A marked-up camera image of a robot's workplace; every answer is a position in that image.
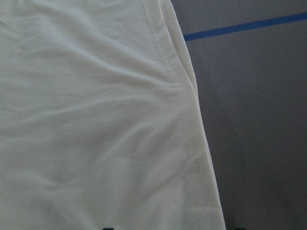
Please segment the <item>cream long-sleeve graphic shirt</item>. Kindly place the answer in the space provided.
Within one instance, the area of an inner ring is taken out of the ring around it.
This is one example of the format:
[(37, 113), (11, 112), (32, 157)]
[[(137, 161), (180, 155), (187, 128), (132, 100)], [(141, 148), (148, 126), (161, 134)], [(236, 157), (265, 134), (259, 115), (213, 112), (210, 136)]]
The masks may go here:
[(171, 1), (1, 1), (0, 227), (225, 229)]

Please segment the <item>blue tape line crossing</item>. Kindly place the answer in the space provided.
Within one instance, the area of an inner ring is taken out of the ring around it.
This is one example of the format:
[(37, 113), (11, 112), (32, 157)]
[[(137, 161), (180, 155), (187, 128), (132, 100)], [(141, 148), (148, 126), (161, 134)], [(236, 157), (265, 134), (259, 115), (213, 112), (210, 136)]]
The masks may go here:
[(193, 41), (193, 40), (198, 40), (198, 39), (203, 39), (203, 38), (208, 38), (208, 37), (232, 34), (236, 32), (248, 31), (248, 30), (269, 27), (269, 26), (274, 26), (274, 25), (279, 25), (279, 24), (304, 21), (306, 19), (307, 19), (307, 13), (304, 12), (304, 13), (299, 13), (299, 14), (292, 14), (292, 15), (287, 15), (287, 16), (282, 16), (282, 17), (277, 17), (277, 18), (266, 19), (266, 20), (260, 20), (260, 21), (237, 24), (237, 25), (232, 25), (232, 26), (227, 26), (227, 27), (221, 27), (221, 28), (212, 29), (212, 30), (199, 31), (195, 33), (185, 34), (183, 36), (184, 36), (185, 41)]

